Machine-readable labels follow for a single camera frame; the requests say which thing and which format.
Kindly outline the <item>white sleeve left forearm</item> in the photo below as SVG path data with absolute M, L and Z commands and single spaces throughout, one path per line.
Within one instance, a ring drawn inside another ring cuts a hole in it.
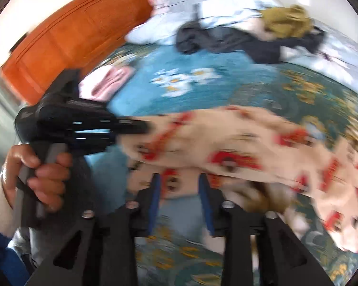
M 24 262 L 8 247 L 15 231 L 13 209 L 6 199 L 0 175 L 0 285 L 25 285 L 30 277 Z

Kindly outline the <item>person's left hand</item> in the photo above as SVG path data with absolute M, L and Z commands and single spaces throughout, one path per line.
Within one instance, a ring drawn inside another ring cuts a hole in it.
M 10 206 L 15 204 L 16 181 L 22 166 L 35 170 L 34 177 L 27 183 L 44 204 L 48 212 L 57 212 L 63 206 L 65 182 L 70 178 L 72 155 L 60 153 L 55 163 L 42 164 L 33 149 L 26 144 L 14 145 L 10 148 L 2 171 L 2 186 Z

